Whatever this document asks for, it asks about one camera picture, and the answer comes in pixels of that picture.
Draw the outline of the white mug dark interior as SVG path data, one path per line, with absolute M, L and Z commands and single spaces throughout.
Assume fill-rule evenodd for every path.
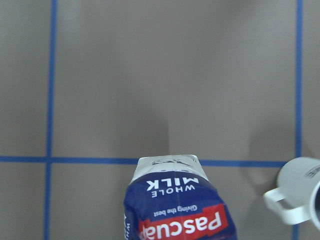
M 277 187 L 263 195 L 266 207 L 286 225 L 311 221 L 320 228 L 320 160 L 298 157 L 279 171 Z

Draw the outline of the blue white milk carton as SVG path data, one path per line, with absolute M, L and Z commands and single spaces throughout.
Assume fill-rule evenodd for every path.
M 192 154 L 142 157 L 124 201 L 126 240 L 235 240 L 227 205 Z

